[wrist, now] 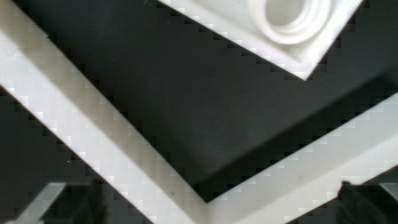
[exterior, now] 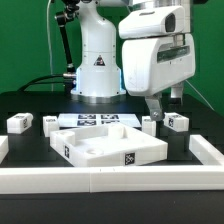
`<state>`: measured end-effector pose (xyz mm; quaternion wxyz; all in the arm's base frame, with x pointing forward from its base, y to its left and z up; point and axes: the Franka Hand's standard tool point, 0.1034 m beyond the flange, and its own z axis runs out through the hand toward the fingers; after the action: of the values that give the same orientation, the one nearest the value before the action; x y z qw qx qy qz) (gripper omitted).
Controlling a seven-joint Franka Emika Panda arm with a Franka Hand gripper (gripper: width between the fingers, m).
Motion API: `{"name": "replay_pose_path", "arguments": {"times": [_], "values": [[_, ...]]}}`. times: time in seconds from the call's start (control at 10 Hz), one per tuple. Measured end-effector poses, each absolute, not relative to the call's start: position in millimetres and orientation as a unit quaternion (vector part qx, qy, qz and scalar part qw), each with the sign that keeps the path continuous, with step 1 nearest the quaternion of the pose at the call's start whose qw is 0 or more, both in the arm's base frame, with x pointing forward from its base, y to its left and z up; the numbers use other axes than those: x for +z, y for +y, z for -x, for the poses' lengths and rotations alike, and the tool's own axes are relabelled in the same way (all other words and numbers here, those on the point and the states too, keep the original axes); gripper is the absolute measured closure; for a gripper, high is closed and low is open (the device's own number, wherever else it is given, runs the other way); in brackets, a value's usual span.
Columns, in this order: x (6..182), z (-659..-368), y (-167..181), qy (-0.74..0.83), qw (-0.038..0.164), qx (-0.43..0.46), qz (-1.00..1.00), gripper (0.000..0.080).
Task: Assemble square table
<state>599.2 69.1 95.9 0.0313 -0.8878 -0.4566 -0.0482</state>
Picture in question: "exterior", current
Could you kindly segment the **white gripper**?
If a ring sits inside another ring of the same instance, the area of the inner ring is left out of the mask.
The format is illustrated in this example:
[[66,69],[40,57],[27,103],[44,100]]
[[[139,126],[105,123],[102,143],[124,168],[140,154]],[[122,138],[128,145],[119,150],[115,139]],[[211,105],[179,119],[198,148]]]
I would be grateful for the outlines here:
[[186,34],[181,46],[174,45],[172,36],[126,40],[122,47],[122,63],[128,93],[132,96],[147,96],[145,102],[151,119],[162,121],[164,113],[161,96],[156,93],[172,86],[171,102],[182,103],[182,81],[195,73],[193,37]]

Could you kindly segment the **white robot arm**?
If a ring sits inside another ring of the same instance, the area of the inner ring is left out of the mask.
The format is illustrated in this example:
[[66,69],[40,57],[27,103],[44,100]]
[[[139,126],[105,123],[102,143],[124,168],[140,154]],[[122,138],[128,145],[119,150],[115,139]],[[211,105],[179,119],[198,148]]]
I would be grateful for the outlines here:
[[154,121],[164,117],[161,92],[181,101],[195,73],[192,0],[81,0],[82,63],[74,99],[111,103],[145,99]]

